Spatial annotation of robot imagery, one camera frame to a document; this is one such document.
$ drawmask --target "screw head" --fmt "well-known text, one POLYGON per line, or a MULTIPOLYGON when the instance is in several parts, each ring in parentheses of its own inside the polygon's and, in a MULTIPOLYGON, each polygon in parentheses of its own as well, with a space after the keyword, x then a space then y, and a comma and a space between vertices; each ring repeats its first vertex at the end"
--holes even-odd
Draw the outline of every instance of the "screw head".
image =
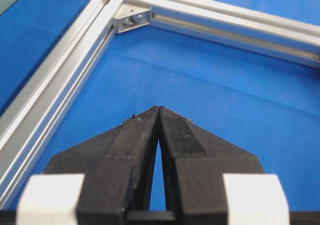
POLYGON ((122 21, 122 23, 125 24, 125 25, 129 25, 129 26, 131 26, 131 25, 134 24, 134 23, 132 22, 132 20, 131 20, 131 17, 126 17, 126 18, 122 21))
POLYGON ((140 23, 142 21, 142 19, 144 18, 144 16, 142 16, 142 14, 137 14, 133 16, 133 20, 137 23, 140 23))

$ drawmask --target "blue surface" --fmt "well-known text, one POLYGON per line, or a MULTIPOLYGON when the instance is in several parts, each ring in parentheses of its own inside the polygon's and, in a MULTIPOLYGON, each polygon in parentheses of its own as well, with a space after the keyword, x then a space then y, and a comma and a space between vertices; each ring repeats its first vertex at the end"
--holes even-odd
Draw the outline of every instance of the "blue surface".
POLYGON ((89 0, 18 0, 0 15, 0 116, 89 0))

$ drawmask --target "black 3d printed part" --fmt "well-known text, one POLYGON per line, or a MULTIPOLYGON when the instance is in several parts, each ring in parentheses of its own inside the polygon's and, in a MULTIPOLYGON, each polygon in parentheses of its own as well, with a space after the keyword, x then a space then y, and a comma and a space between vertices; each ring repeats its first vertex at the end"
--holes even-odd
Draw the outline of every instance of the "black 3d printed part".
POLYGON ((166 205, 186 225, 227 224, 223 173, 263 173, 251 153, 166 107, 154 106, 122 125, 54 156, 46 174, 84 173, 80 224, 125 222, 148 210, 155 153, 162 149, 166 205))

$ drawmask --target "metal rail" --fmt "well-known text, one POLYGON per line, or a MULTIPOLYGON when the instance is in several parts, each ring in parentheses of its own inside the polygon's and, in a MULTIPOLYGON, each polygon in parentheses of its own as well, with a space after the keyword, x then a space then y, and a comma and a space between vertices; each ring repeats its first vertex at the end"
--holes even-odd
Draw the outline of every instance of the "metal rail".
POLYGON ((126 0, 152 6, 153 27, 320 68, 320 27, 211 0, 126 0))

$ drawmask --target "silver bar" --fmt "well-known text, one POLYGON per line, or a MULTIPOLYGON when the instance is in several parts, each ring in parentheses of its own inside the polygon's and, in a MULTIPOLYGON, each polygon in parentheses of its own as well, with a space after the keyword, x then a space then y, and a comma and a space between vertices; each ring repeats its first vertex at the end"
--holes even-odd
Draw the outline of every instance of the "silver bar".
POLYGON ((317 26, 305 26, 305 24, 302 22, 291 21, 285 18, 278 19, 278 17, 272 15, 267 15, 265 17, 264 13, 254 11, 251 11, 252 14, 259 13, 259 18, 253 19, 254 15, 251 15, 251 19, 248 19, 248 16, 250 14, 250 10, 248 9, 245 9, 246 12, 244 15, 240 15, 239 11, 242 10, 238 9, 237 16, 232 16, 227 13, 219 13, 215 11, 216 9, 214 7, 211 7, 210 10, 204 9, 205 6, 209 6, 207 0, 192 0, 192 2, 190 2, 189 0, 126 1, 136 1, 152 6, 152 13, 155 19, 153 20, 151 25, 156 24, 158 28, 169 30, 169 26, 167 26, 166 23, 163 23, 163 21, 155 21, 157 20, 157 16, 161 16, 179 20, 180 27, 181 25, 183 26, 183 24, 195 24, 219 31, 224 31, 229 34, 237 34, 242 37, 247 37, 247 43, 238 41, 234 42, 233 44, 230 43, 230 46, 288 60, 295 63, 300 63, 307 66, 312 66, 315 68, 320 68, 320 28, 317 26), (275 18, 278 19, 277 22, 272 22, 272 19, 275 18), (260 40, 260 45, 275 44, 278 46, 273 46, 273 51, 270 52, 269 47, 260 49, 259 47, 256 48, 255 44, 250 43, 251 41, 256 40, 260 40), (288 51, 288 49, 292 49, 293 51, 295 51, 295 55, 284 52, 283 48, 286 48, 285 51, 288 51), (297 56, 297 54, 310 55, 314 59, 310 59, 310 56, 297 56))
POLYGON ((113 38, 124 0, 100 0, 0 139, 0 208, 7 208, 113 38))
POLYGON ((168 0, 180 4, 198 7, 201 9, 230 15, 237 18, 247 19, 254 22, 280 27, 286 30, 293 30, 300 33, 320 37, 320 27, 312 24, 295 21, 264 12, 246 9, 214 0, 168 0))
POLYGON ((196 37, 258 54, 263 54, 273 58, 279 58, 314 68, 320 67, 320 57, 318 54, 268 41, 250 38, 220 29, 181 21, 157 14, 153 15, 150 25, 156 28, 169 30, 175 33, 196 37))

